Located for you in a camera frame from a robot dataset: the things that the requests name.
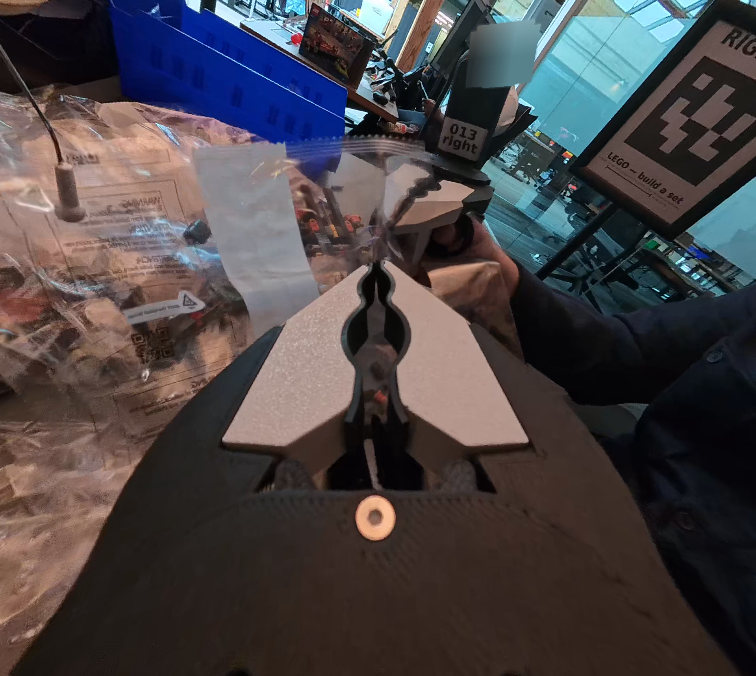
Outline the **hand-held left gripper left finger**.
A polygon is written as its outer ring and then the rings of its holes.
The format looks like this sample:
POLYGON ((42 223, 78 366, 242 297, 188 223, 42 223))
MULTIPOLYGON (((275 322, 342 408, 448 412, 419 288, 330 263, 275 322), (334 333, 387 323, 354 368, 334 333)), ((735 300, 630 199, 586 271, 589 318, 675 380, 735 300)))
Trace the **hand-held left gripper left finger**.
POLYGON ((297 461, 311 475, 345 454, 347 415, 361 395, 347 330, 368 306, 373 267, 359 267, 282 326, 223 446, 297 461))

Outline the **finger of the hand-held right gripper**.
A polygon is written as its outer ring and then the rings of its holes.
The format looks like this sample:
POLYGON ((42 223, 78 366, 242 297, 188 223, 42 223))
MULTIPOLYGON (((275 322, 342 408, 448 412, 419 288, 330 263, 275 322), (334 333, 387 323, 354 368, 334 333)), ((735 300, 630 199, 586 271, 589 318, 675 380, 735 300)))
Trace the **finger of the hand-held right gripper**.
POLYGON ((383 193, 384 226, 420 226, 432 218, 426 199, 436 191, 432 172, 404 163, 385 178, 383 193))
POLYGON ((457 182, 441 182, 437 190, 407 199, 396 213, 392 234, 398 239, 406 270, 417 270, 430 248, 430 258, 461 254, 472 243, 474 225, 464 211, 473 190, 457 182), (433 239, 440 228, 453 228, 454 239, 442 244, 433 239))

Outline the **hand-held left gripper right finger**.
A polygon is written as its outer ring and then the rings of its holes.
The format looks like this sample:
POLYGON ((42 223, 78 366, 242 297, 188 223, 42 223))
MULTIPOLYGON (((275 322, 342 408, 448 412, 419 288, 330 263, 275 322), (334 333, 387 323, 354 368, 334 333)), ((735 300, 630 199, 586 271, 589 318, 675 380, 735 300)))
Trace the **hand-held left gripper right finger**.
POLYGON ((527 448, 471 324, 386 261, 379 262, 379 295, 397 353, 389 402, 409 456, 440 475, 452 461, 527 448))

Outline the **black toy assembly orange connectors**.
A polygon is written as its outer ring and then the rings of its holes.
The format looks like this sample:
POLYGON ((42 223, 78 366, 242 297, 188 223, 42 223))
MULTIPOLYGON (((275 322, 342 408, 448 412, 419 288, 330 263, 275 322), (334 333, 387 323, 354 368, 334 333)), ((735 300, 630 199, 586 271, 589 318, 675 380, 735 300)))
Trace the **black toy assembly orange connectors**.
POLYGON ((358 246, 358 236, 364 229, 363 219, 355 214, 339 219, 330 205, 320 202, 313 208, 295 206, 298 231, 305 255, 342 256, 358 246))

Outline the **clear bag with printed warnings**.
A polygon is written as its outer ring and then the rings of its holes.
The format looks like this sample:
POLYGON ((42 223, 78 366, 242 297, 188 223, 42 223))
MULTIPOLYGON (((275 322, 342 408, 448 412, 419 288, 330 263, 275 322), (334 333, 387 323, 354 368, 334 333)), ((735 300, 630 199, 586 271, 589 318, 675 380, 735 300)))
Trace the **clear bag with printed warnings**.
POLYGON ((54 89, 39 103, 83 218, 58 216, 54 143, 28 99, 3 93, 2 421, 155 430, 253 343, 193 156, 260 138, 54 89))

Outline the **black monitor on arm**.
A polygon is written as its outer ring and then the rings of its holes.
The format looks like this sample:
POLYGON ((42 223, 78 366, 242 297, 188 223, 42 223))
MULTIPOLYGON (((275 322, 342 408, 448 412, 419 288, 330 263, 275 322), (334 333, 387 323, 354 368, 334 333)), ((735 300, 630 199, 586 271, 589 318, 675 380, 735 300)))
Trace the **black monitor on arm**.
POLYGON ((439 101, 446 81, 453 76, 458 60, 469 48, 471 34, 481 25, 495 24, 491 4, 486 0, 469 0, 458 19, 431 57, 426 70, 426 92, 430 99, 439 101))

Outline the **person's right forearm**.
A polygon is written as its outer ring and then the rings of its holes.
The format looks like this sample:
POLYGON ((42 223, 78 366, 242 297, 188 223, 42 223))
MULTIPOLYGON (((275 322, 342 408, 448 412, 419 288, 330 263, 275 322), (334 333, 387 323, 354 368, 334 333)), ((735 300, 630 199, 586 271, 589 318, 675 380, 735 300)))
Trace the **person's right forearm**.
POLYGON ((524 361, 580 404, 650 403, 696 362, 754 339, 754 286, 604 315, 515 264, 510 298, 524 361))

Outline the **small toy set box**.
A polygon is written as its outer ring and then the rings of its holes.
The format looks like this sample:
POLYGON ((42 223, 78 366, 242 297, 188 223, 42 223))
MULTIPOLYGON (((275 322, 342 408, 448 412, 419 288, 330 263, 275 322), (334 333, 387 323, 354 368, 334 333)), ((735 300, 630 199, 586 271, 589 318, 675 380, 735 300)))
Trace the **small toy set box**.
POLYGON ((298 55, 326 75, 356 89, 375 47, 373 39, 312 3, 298 55))

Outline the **framed printed sign on stand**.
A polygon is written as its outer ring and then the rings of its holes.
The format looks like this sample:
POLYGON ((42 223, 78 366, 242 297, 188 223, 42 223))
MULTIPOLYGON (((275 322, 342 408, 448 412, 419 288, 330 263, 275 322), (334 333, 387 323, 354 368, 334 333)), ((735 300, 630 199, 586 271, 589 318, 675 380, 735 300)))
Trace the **framed printed sign on stand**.
POLYGON ((536 272, 555 277, 619 211, 675 239, 754 178, 754 7, 712 0, 576 158, 609 204, 536 272))

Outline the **wooden table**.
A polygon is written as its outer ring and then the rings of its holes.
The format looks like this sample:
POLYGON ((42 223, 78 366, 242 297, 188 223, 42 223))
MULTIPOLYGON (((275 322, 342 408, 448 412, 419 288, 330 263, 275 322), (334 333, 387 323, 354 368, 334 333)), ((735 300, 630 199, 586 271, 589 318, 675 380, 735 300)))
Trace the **wooden table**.
POLYGON ((299 55, 298 48, 290 42, 290 39, 283 35, 284 29, 273 21, 254 19, 244 20, 240 23, 240 29, 253 37, 257 37, 268 43, 280 52, 288 54, 288 56, 303 64, 310 70, 325 77, 331 83, 335 83, 339 87, 346 89, 347 107, 376 114, 378 117, 391 123, 399 121, 398 108, 395 102, 389 98, 386 92, 382 93, 384 99, 376 101, 375 96, 373 95, 373 85, 366 75, 363 75, 361 82, 357 87, 338 81, 333 76, 326 73, 324 69, 312 64, 310 61, 299 55))

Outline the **blue plastic bin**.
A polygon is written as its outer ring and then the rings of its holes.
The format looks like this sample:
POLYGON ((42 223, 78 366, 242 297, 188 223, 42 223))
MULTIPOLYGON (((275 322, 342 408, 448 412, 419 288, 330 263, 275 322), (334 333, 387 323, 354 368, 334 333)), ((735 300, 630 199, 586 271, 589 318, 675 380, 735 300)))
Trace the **blue plastic bin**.
POLYGON ((184 6, 182 32, 329 111, 345 107, 348 92, 343 85, 210 11, 184 6))
POLYGON ((211 117, 269 142, 340 137, 329 111, 182 32, 184 0, 109 0, 122 93, 211 117))

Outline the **person's dark blue shirt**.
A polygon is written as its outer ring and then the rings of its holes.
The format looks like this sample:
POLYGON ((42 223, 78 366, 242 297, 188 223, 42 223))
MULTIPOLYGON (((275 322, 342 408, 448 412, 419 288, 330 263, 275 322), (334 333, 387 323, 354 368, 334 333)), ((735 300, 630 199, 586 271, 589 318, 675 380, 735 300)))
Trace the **person's dark blue shirt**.
POLYGON ((707 350, 636 433, 638 497, 667 570, 741 674, 755 663, 754 335, 707 350))

